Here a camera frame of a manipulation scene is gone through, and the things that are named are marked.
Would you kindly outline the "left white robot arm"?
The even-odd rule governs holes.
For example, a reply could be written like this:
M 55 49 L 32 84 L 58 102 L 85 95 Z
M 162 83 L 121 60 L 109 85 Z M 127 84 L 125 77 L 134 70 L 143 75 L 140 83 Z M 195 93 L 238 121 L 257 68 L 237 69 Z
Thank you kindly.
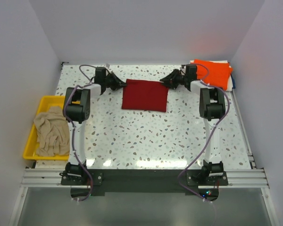
M 116 91 L 127 84 L 105 66 L 80 65 L 79 71 L 87 79 L 87 83 L 67 88 L 62 112 L 68 122 L 70 134 L 70 152 L 65 174 L 71 175 L 78 185 L 83 185 L 89 174 L 84 138 L 91 112 L 91 98 L 104 94 L 106 89 Z

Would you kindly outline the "dark red t shirt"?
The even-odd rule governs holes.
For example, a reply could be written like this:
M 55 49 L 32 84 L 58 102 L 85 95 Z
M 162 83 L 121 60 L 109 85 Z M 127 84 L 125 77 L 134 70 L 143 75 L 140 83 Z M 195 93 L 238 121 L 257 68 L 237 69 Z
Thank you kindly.
M 122 109 L 166 112 L 168 88 L 158 81 L 126 80 Z

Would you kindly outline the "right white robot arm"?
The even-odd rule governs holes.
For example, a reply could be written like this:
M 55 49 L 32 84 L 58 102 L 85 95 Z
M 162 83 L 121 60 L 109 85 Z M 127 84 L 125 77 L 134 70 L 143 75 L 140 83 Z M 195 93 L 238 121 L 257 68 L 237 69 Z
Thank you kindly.
M 183 172 L 186 172 L 204 154 L 200 178 L 206 185 L 213 184 L 217 176 L 221 176 L 224 172 L 218 126 L 230 110 L 230 101 L 226 92 L 221 87 L 205 82 L 209 74 L 210 70 L 205 65 L 191 63 L 182 65 L 181 69 L 174 69 L 169 75 L 159 80 L 167 88 L 176 89 L 182 85 L 200 97 L 199 114 L 205 124 L 206 143 Z

